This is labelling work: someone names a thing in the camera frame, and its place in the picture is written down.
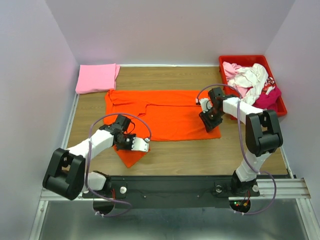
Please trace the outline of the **aluminium rail frame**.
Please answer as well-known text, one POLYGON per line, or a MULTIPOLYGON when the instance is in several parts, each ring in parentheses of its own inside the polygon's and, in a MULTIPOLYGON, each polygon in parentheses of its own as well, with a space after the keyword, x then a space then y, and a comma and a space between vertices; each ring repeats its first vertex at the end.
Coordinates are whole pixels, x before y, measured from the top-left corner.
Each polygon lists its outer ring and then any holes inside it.
MULTIPOLYGON (((118 115, 123 115, 129 118, 129 114, 127 113, 118 113, 117 116, 118 115)), ((130 153, 145 153, 141 151, 128 151, 130 153)), ((90 173, 89 169, 91 160, 92 158, 88 156, 85 164, 85 166, 87 167, 87 169, 85 170, 86 174, 90 173)), ((276 179, 274 177, 266 178, 266 174, 261 171, 260 175, 258 175, 256 178, 256 182, 259 196, 250 197, 248 195, 245 196, 242 200, 235 198, 230 199, 228 208, 231 209, 235 214, 243 216, 253 215, 254 212, 250 210, 250 202, 257 199, 269 199, 270 201, 274 201, 275 199, 308 199, 310 196, 306 183, 302 179, 276 179)), ((88 191, 81 192, 74 200, 92 201, 94 205, 94 213, 97 216, 103 218, 112 217, 114 215, 113 210, 115 208, 119 209, 119 213, 121 215, 126 214, 128 211, 134 209, 131 203, 117 200, 114 196, 114 190, 111 190, 111 193, 113 194, 112 197, 103 196, 99 193, 100 191, 89 188, 88 191)), ((38 240, 40 238, 49 202, 64 200, 69 199, 43 188, 40 196, 37 214, 32 226, 30 239, 38 240)))

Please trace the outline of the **orange t-shirt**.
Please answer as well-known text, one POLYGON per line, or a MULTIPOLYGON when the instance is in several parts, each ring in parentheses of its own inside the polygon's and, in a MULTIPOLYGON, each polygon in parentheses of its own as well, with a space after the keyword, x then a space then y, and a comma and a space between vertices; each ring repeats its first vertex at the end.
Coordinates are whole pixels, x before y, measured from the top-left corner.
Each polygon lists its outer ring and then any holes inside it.
POLYGON ((129 130, 152 141, 191 141, 219 139, 218 127, 206 132, 196 105, 196 90, 109 90, 105 97, 106 117, 111 124, 114 113, 127 113, 134 126, 129 130))

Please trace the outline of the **magenta garment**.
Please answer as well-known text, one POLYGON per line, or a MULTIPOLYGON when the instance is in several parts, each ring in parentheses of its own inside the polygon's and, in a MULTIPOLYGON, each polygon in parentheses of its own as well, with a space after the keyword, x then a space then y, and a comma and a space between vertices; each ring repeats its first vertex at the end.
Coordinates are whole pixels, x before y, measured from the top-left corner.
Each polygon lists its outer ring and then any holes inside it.
POLYGON ((263 110, 273 110, 278 111, 277 100, 282 95, 281 90, 275 86, 272 88, 268 94, 261 93, 259 98, 253 104, 254 107, 263 109, 263 110))

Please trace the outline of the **light pink garment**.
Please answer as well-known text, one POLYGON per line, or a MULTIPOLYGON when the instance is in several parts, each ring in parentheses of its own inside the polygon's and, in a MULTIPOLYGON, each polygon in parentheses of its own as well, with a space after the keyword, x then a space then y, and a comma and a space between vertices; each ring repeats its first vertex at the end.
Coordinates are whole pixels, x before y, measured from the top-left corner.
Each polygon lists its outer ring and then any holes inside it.
POLYGON ((234 78, 239 73, 238 70, 242 68, 241 65, 238 65, 236 63, 229 63, 226 61, 222 63, 222 67, 227 80, 234 78))

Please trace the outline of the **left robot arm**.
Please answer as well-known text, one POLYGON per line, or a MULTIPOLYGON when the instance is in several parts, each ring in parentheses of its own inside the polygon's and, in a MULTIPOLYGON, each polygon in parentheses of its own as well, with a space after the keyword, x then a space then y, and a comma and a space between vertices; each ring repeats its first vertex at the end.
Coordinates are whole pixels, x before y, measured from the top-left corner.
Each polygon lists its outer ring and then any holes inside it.
POLYGON ((131 119, 119 114, 112 124, 104 124, 89 138, 68 149, 57 148, 51 156, 44 175, 43 188, 54 192, 68 200, 74 200, 80 193, 89 188, 100 197, 111 193, 111 184, 107 175, 93 171, 85 173, 88 156, 93 159, 102 151, 113 146, 126 146, 131 149, 135 134, 125 135, 131 119))

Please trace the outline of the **folded pink t-shirt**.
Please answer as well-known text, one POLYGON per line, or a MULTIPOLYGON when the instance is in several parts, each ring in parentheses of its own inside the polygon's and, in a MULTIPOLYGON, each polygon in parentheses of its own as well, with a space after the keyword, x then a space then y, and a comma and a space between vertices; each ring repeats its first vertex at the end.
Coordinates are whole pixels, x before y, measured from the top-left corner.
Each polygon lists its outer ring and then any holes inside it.
POLYGON ((78 95, 116 89, 119 64, 80 65, 75 92, 78 95))

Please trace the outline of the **white garment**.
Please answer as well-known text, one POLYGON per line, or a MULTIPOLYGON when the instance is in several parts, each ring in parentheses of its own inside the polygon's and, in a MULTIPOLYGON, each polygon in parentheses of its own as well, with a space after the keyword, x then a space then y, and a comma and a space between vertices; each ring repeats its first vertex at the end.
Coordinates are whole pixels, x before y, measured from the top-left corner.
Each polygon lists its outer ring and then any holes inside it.
POLYGON ((268 94, 276 86, 274 79, 269 77, 265 67, 259 63, 242 66, 234 78, 227 80, 227 84, 237 89, 242 100, 250 105, 255 103, 261 93, 268 94))

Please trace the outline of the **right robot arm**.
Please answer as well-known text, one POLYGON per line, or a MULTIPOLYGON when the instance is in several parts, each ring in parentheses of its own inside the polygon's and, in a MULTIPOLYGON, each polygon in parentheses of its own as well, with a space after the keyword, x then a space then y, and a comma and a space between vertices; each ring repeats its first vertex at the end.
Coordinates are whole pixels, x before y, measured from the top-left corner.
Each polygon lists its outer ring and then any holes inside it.
POLYGON ((229 189, 233 195, 257 192, 262 165, 283 145, 277 113, 254 107, 234 94, 224 94, 219 84, 211 85, 207 98, 197 96, 195 103, 201 107, 199 117, 208 133, 222 123, 224 114, 236 118, 239 126, 245 125, 245 134, 239 134, 243 160, 232 174, 229 189))

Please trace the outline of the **red plastic bin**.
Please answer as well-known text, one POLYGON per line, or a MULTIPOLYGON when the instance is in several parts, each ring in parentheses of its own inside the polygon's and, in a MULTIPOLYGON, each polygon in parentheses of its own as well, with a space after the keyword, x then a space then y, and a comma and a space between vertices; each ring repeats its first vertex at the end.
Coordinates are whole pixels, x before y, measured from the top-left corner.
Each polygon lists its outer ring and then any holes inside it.
MULTIPOLYGON (((223 62, 228 62, 230 64, 235 63, 243 67, 251 67, 253 64, 258 63, 264 66, 269 77, 272 77, 273 79, 275 79, 270 69, 270 66, 268 64, 268 61, 264 55, 221 55, 218 57, 218 61, 219 61, 219 72, 220 72, 223 84, 227 84, 227 77, 224 72, 223 62)), ((276 111, 277 115, 279 117, 285 116, 288 112, 282 97, 280 96, 275 103, 277 106, 277 111, 276 111)))

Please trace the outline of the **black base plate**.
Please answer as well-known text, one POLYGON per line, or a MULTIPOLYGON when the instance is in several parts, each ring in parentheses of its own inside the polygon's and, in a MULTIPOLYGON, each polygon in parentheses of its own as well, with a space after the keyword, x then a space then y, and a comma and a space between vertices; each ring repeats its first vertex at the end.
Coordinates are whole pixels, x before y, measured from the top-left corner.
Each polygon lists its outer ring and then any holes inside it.
POLYGON ((230 175, 119 176, 107 178, 99 194, 131 203, 135 209, 229 208, 230 199, 260 195, 256 181, 242 188, 230 175))

